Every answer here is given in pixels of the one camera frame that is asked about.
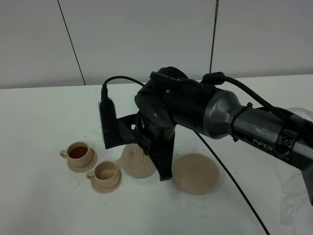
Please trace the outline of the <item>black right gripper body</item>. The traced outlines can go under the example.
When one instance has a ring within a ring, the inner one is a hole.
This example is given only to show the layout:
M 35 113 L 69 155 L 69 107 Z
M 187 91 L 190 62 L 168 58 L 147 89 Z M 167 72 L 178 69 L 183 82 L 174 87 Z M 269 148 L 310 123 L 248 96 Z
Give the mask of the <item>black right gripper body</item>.
M 119 145 L 137 144 L 154 164 L 161 181 L 172 178 L 175 124 L 168 117 L 151 118 L 138 112 L 117 120 Z

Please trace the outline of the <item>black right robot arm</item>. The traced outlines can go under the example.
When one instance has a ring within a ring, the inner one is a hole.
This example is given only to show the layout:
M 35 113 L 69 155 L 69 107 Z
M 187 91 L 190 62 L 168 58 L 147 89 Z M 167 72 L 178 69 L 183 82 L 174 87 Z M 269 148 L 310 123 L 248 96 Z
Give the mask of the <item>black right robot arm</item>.
M 171 177 L 164 160 L 172 156 L 174 129 L 181 125 L 212 139 L 231 136 L 296 167 L 312 196 L 312 122 L 272 106 L 241 82 L 222 72 L 198 82 L 166 67 L 151 73 L 134 99 L 139 109 L 132 116 L 135 129 L 120 118 L 119 136 L 151 156 L 162 180 Z

